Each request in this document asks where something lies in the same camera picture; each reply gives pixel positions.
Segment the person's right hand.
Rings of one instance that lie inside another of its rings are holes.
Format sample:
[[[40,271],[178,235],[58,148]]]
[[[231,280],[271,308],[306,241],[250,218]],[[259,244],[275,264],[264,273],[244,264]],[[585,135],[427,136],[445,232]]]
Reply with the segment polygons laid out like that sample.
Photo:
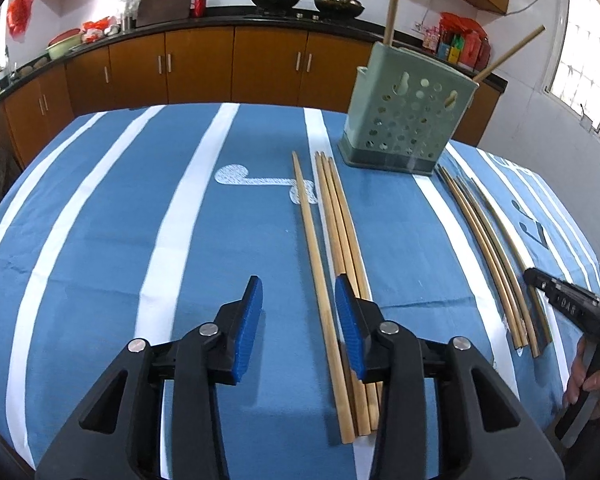
[[[586,378],[586,367],[583,363],[586,339],[581,337],[577,345],[577,354],[571,365],[571,373],[567,382],[566,391],[562,397],[562,404],[567,406],[575,404],[580,392],[600,392],[600,370]],[[600,418],[600,398],[592,411],[591,419]]]

